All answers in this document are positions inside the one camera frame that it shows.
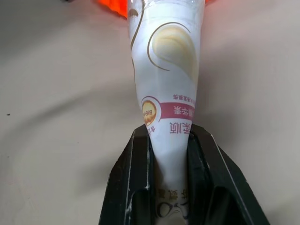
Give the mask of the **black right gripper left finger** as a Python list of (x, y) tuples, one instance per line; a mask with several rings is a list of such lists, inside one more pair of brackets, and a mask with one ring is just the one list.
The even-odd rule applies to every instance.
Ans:
[(98, 225), (154, 225), (154, 166), (150, 137), (141, 125), (109, 174)]

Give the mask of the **white printed tube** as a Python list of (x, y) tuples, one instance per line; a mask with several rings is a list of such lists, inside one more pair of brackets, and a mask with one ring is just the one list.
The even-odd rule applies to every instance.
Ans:
[(137, 99), (155, 158), (155, 225), (188, 225), (187, 147), (205, 2), (127, 0)]

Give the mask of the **orange pouch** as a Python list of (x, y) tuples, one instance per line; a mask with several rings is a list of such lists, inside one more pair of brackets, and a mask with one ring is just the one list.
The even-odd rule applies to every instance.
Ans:
[(156, 19), (164, 22), (184, 21), (201, 26), (204, 7), (215, 0), (95, 0), (101, 6), (123, 16)]

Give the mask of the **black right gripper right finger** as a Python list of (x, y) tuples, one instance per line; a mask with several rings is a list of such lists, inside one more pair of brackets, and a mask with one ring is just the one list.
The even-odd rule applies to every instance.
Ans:
[(187, 160), (189, 225), (270, 225), (241, 169), (203, 127), (191, 127)]

